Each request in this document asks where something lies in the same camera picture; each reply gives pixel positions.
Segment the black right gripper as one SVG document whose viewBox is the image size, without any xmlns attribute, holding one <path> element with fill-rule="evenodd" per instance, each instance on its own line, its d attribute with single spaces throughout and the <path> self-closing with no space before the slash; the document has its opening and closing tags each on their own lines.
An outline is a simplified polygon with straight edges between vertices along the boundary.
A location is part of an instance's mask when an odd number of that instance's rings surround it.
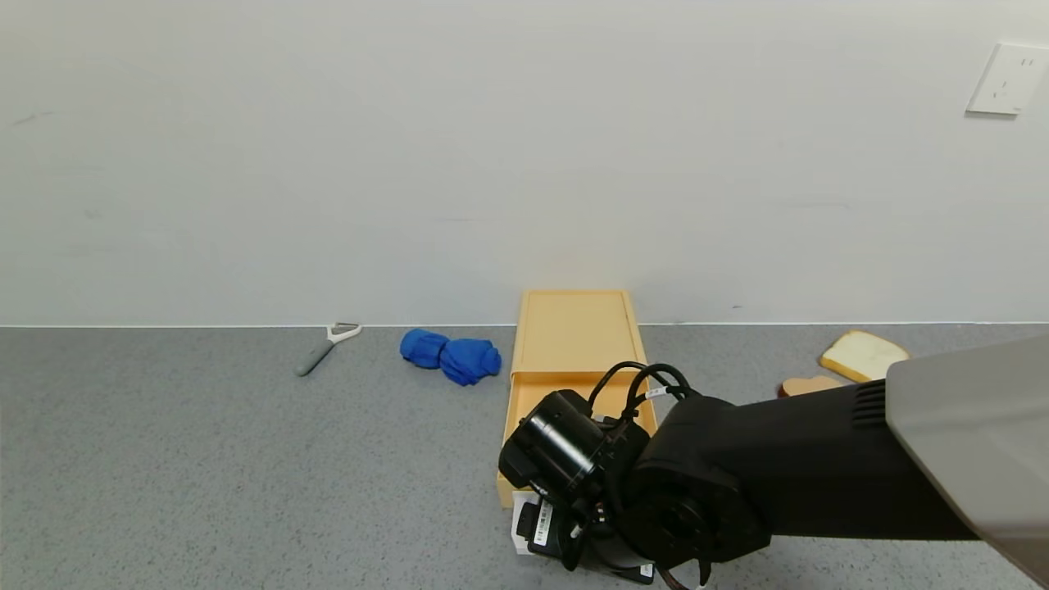
<svg viewBox="0 0 1049 590">
<path fill-rule="evenodd" d="M 527 541 L 527 552 L 558 561 L 568 571 L 576 570 L 584 553 L 585 527 L 543 499 L 520 504 L 516 512 L 516 535 Z"/>
</svg>

